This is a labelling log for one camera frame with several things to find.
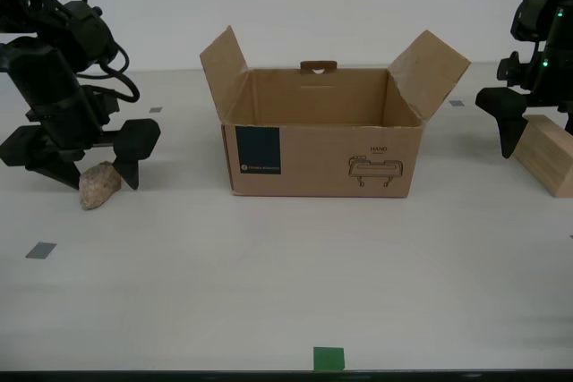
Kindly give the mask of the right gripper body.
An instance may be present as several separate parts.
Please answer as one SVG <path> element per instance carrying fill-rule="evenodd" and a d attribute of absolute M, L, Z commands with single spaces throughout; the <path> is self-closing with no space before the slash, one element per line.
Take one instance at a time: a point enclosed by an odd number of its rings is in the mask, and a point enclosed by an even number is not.
<path fill-rule="evenodd" d="M 572 47 L 547 41 L 536 49 L 529 63 L 519 61 L 518 52 L 502 59 L 497 79 L 508 87 L 519 86 L 528 107 L 572 108 Z"/>

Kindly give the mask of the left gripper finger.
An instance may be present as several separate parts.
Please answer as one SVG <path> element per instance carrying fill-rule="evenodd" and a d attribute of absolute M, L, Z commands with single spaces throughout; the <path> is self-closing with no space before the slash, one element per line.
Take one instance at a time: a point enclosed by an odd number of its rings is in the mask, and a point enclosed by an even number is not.
<path fill-rule="evenodd" d="M 41 126 L 21 126 L 1 144 L 1 160 L 79 189 L 80 171 L 75 165 L 84 149 L 60 149 Z"/>
<path fill-rule="evenodd" d="M 113 139 L 113 167 L 133 190 L 140 184 L 139 162 L 150 157 L 159 136 L 155 120 L 137 119 L 126 121 Z"/>

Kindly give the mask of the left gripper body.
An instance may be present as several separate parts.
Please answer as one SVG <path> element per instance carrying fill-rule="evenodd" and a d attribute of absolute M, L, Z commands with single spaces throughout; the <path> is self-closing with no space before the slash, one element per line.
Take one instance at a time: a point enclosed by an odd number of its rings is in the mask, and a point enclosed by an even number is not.
<path fill-rule="evenodd" d="M 88 149 L 119 110 L 116 99 L 83 87 L 61 51 L 39 39 L 8 44 L 8 76 L 60 149 Z"/>

